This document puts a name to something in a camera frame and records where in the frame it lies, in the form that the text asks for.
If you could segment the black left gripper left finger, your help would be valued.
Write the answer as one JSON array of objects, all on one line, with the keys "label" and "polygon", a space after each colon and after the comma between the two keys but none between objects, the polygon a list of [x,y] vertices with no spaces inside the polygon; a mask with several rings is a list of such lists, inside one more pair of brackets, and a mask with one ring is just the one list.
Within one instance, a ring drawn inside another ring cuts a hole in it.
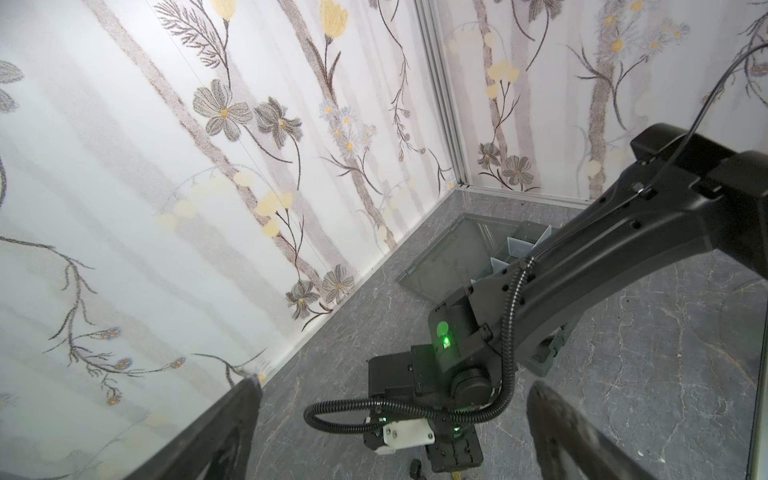
[{"label": "black left gripper left finger", "polygon": [[128,477],[243,479],[262,397],[256,375],[242,379]]}]

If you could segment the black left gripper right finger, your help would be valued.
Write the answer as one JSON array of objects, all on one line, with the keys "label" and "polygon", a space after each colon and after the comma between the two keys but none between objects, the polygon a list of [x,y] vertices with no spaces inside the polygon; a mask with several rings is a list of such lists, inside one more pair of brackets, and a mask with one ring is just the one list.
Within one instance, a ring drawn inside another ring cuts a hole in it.
[{"label": "black left gripper right finger", "polygon": [[526,414],[543,479],[652,477],[542,381],[529,390]]}]

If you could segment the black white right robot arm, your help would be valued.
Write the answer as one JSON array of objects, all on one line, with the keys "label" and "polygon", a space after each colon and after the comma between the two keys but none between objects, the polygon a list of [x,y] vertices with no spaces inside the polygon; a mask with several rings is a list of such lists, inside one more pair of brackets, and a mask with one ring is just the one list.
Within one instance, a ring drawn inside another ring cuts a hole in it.
[{"label": "black white right robot arm", "polygon": [[425,447],[438,471],[481,462],[476,425],[510,404],[517,365],[557,329],[646,275],[720,250],[767,271],[767,157],[656,124],[634,163],[591,206],[530,251],[446,295],[427,344],[369,363],[364,444]]}]

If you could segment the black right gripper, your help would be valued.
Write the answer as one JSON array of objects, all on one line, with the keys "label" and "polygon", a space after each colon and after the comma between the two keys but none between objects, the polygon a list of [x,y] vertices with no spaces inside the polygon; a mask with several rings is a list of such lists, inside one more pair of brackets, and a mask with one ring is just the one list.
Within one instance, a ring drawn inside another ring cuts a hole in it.
[{"label": "black right gripper", "polygon": [[[368,362],[368,394],[370,398],[391,398],[413,402],[438,408],[454,409],[459,407],[459,399],[455,396],[453,387],[455,377],[468,370],[472,377],[485,378],[483,368],[468,368],[459,373],[443,375],[437,366],[436,382],[428,381],[426,388],[415,385],[413,374],[407,369],[411,360],[411,349],[408,352],[377,356]],[[478,403],[470,401],[468,409],[482,408],[485,405],[485,393],[480,395]],[[388,423],[413,420],[402,414],[391,412],[376,412],[370,410],[369,422],[381,421],[384,426]],[[473,424],[454,424],[441,420],[428,420],[436,440],[433,445],[422,446],[435,473],[459,472],[479,467],[484,456],[481,450],[476,428]],[[383,444],[383,427],[372,433],[363,435],[367,448],[374,451]]]}]

